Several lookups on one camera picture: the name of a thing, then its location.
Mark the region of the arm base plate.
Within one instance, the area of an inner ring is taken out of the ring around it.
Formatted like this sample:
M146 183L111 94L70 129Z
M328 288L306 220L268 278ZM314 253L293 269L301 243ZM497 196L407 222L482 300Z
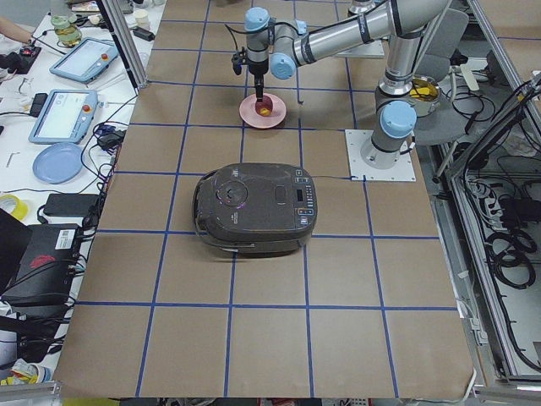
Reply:
M354 181L369 182L415 182L416 176L406 141L394 156L395 161L391 167L380 168L369 165L362 152L369 151L372 133L372 130L345 130L350 178Z

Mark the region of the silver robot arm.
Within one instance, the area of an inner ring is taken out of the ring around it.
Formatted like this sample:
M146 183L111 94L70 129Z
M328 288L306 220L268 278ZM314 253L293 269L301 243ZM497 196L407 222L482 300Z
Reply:
M262 7L244 15L244 47L232 56L232 68L254 78L254 94L239 106L241 119L255 129L276 127L285 117L278 100L265 92L265 76L287 80L303 66L386 39L389 53L377 91L384 98L404 97L413 86L423 45L449 8L447 1L354 1L346 19L309 30L306 22L276 19Z

